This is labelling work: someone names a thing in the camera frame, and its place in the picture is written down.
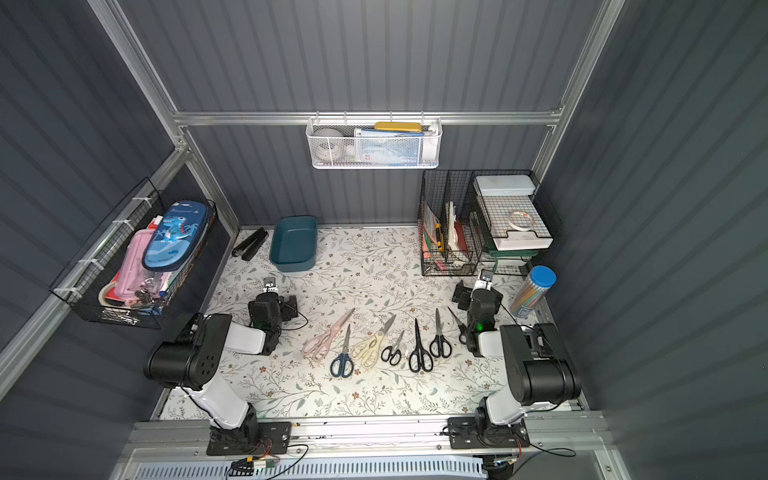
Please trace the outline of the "teal plastic storage box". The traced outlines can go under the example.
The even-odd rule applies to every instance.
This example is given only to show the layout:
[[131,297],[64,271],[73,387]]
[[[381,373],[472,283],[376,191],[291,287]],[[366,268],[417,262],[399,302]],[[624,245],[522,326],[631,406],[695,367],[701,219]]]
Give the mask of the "teal plastic storage box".
[[318,222],[313,216],[285,217],[275,225],[269,260],[285,273],[311,270],[316,263]]

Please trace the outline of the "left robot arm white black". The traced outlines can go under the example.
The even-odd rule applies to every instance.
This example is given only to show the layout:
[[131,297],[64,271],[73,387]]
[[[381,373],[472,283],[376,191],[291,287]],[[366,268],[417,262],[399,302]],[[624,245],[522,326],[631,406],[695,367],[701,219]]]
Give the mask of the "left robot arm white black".
[[269,454],[282,448],[290,428],[263,427],[254,407],[235,392],[219,371],[229,351],[269,356],[279,344],[283,323],[299,316],[297,298],[279,293],[275,279],[248,303],[250,323],[230,314],[196,313],[177,319],[172,333],[149,354],[144,375],[168,389],[179,389],[203,413],[210,425],[207,454]]

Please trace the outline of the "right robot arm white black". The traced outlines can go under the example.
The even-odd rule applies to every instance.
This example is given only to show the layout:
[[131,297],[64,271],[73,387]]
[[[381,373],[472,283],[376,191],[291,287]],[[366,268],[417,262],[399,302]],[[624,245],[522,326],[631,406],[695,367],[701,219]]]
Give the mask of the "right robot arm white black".
[[452,301],[466,313],[455,317],[459,341],[477,358],[503,361],[506,384],[482,398],[475,416],[452,417],[445,430],[455,450],[530,445],[525,417],[551,412],[581,395],[576,367],[552,323],[496,324],[503,295],[483,270],[475,285],[458,282]]

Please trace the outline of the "large black scissors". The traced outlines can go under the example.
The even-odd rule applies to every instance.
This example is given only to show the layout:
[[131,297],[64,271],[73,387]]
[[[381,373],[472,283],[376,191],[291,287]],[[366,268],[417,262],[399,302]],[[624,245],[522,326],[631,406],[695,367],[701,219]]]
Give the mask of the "large black scissors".
[[424,347],[418,320],[414,320],[414,349],[408,357],[409,370],[412,373],[431,372],[434,368],[434,359]]

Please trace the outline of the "medium black scissors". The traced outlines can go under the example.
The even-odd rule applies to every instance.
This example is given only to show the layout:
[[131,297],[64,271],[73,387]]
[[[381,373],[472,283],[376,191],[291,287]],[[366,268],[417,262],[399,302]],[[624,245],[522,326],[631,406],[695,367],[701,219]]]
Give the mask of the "medium black scissors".
[[435,336],[429,344],[429,352],[434,359],[445,359],[452,355],[452,345],[443,334],[443,325],[439,309],[435,309]]

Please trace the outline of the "small black scissors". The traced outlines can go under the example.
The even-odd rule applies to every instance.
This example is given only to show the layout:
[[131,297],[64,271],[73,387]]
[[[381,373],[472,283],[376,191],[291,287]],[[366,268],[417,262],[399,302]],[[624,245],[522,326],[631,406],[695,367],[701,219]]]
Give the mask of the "small black scissors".
[[402,351],[400,345],[402,342],[404,332],[401,331],[397,339],[389,346],[385,347],[381,352],[381,360],[388,363],[391,366],[396,366],[402,359]]

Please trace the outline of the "pink kitchen scissors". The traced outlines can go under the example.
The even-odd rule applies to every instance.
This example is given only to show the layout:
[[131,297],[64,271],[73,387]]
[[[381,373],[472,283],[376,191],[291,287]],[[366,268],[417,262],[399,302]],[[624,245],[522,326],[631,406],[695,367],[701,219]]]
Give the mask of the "pink kitchen scissors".
[[333,346],[336,336],[347,324],[350,317],[355,312],[352,308],[348,310],[339,320],[333,323],[324,333],[314,336],[308,340],[302,347],[302,355],[309,360],[320,361],[326,358]]

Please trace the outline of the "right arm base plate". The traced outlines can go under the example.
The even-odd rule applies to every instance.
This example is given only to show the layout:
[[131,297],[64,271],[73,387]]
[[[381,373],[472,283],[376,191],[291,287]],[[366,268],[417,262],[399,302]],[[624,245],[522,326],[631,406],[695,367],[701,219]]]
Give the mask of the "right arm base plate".
[[476,418],[450,417],[441,433],[454,450],[512,449],[530,445],[523,423],[494,425]]

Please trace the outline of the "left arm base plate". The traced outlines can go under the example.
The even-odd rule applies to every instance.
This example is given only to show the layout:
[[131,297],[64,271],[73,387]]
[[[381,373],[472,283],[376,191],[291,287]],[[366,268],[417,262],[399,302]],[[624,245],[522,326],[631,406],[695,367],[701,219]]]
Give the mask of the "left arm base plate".
[[291,428],[291,422],[245,424],[232,430],[212,427],[206,455],[262,456],[264,454],[285,454],[290,442]]

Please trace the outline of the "cream yellow kitchen scissors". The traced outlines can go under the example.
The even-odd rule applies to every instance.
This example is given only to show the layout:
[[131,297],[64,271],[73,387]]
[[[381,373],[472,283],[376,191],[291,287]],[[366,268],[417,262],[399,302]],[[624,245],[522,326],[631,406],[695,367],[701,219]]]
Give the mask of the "cream yellow kitchen scissors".
[[381,327],[375,334],[372,334],[365,340],[358,342],[352,349],[352,358],[355,361],[355,365],[361,368],[370,369],[373,368],[379,358],[381,349],[383,348],[383,340],[390,330],[394,320],[395,314],[392,314],[389,320]]

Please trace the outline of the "blue handled scissors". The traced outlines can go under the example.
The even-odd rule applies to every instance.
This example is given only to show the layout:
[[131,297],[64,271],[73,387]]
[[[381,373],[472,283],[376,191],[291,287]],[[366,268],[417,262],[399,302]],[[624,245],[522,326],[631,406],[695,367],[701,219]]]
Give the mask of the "blue handled scissors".
[[355,370],[354,362],[349,354],[350,326],[347,327],[341,352],[332,360],[329,371],[334,378],[349,378]]

